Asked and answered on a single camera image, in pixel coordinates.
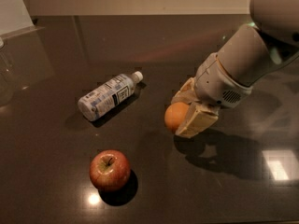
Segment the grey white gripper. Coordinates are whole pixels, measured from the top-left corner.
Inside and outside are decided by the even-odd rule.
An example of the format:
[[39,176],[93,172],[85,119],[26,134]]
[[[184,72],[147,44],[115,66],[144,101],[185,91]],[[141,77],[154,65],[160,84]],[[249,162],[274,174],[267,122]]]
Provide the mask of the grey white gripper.
[[[183,138],[196,136],[218,120],[219,106],[234,108],[251,92],[251,86],[233,80],[221,65],[218,54],[211,53],[199,65],[195,78],[189,78],[171,100],[172,104],[191,104],[175,135]],[[197,97],[203,104],[196,103]]]

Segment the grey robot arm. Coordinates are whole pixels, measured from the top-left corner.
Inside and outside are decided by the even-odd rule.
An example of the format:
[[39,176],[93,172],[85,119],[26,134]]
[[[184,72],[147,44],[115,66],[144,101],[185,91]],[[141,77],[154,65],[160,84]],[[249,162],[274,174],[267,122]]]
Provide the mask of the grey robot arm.
[[210,54],[172,98],[172,105],[186,105],[175,135],[192,138],[204,131],[221,109],[248,97],[261,77],[298,57],[299,0],[250,0],[249,13],[252,23]]

